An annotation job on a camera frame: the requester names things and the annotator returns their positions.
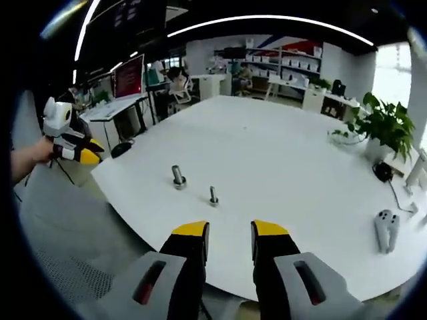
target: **small plant pot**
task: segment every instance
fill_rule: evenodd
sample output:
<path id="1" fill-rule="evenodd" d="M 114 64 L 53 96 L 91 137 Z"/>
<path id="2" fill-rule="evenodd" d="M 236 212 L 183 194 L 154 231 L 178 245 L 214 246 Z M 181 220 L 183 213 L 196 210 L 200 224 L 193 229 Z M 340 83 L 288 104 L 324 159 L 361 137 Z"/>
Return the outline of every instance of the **small plant pot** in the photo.
<path id="1" fill-rule="evenodd" d="M 387 145 L 381 145 L 379 139 L 369 139 L 365 149 L 365 158 L 375 164 L 384 161 L 390 152 L 391 148 Z"/>

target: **potted plant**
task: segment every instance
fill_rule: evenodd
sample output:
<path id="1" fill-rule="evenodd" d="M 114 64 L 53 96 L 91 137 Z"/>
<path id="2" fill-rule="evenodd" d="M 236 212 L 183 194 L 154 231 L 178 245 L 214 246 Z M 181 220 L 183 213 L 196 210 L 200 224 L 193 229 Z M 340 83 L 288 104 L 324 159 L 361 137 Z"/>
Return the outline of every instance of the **potted plant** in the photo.
<path id="1" fill-rule="evenodd" d="M 394 151 L 396 158 L 401 155 L 406 161 L 412 148 L 412 131 L 415 126 L 406 108 L 400 104 L 385 103 L 371 92 L 365 94 L 363 104 L 370 106 L 367 115 L 360 114 L 360 108 L 352 108 L 353 120 L 346 123 L 348 131 L 369 139 L 365 156 L 373 163 L 383 161 Z M 349 136 L 348 132 L 335 130 L 333 135 Z"/>
<path id="2" fill-rule="evenodd" d="M 312 85 L 312 89 L 320 90 L 322 93 L 325 93 L 326 90 L 331 88 L 331 83 L 322 78 L 311 77 L 310 84 Z"/>
<path id="3" fill-rule="evenodd" d="M 106 90 L 101 90 L 97 95 L 95 95 L 92 99 L 92 104 L 96 105 L 101 101 L 105 101 L 106 103 L 110 102 L 110 98 L 108 96 L 108 92 Z"/>

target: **shelf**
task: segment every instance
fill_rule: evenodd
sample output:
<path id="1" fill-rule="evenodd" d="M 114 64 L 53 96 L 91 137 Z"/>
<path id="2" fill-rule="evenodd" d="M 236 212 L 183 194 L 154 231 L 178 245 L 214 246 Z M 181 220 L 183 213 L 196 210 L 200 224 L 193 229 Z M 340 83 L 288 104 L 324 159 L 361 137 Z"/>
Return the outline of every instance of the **shelf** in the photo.
<path id="1" fill-rule="evenodd" d="M 251 51 L 280 52 L 280 50 L 279 50 L 279 49 L 246 48 L 246 50 L 251 50 Z"/>
<path id="2" fill-rule="evenodd" d="M 310 59 L 322 60 L 321 57 L 318 58 L 318 57 L 314 57 L 313 55 L 308 55 L 308 54 L 305 54 L 305 53 L 299 53 L 299 52 L 294 52 L 294 51 L 289 51 L 289 50 L 282 50 L 282 53 L 290 53 L 292 55 L 299 55 L 301 57 L 307 57 L 307 58 L 310 58 Z"/>
<path id="3" fill-rule="evenodd" d="M 272 62 L 255 62 L 255 61 L 248 61 L 245 60 L 247 63 L 259 63 L 260 65 L 279 65 L 279 63 L 272 63 Z"/>
<path id="4" fill-rule="evenodd" d="M 310 73 L 314 73 L 314 74 L 316 74 L 316 75 L 319 75 L 319 74 L 320 74 L 320 72 L 317 72 L 317 71 L 312 71 L 312 70 L 302 69 L 302 68 L 299 68 L 299 67 L 292 67 L 292 66 L 290 66 L 290 65 L 282 65 L 281 67 L 282 67 L 282 68 L 293 69 L 293 70 L 304 71 L 304 72 L 310 72 Z"/>

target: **white round table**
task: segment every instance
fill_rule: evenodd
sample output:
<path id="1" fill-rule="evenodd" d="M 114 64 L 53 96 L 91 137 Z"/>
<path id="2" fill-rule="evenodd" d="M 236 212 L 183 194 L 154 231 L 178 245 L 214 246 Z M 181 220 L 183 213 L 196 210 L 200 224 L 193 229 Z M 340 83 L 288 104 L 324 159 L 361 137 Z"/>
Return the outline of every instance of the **white round table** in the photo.
<path id="1" fill-rule="evenodd" d="M 176 227 L 209 221 L 206 281 L 215 287 L 258 300 L 250 222 L 260 219 L 288 229 L 301 252 L 317 255 L 346 279 L 352 295 L 366 300 L 419 270 L 427 230 L 397 209 L 390 186 L 375 178 L 367 160 L 328 142 L 328 130 L 340 126 L 285 105 L 215 97 L 152 127 L 92 174 L 155 250 Z M 187 178 L 182 191 L 173 188 L 172 165 Z M 211 185 L 216 208 L 207 203 Z M 402 220 L 389 255 L 379 254 L 374 231 L 374 216 L 383 209 Z"/>

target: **red screen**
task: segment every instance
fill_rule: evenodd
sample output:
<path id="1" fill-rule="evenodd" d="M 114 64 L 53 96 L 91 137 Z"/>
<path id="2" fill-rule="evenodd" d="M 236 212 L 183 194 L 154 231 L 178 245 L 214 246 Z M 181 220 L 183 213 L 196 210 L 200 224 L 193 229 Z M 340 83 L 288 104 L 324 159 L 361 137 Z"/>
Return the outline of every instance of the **red screen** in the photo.
<path id="1" fill-rule="evenodd" d="M 115 97 L 141 93 L 142 57 L 131 60 L 115 70 Z"/>

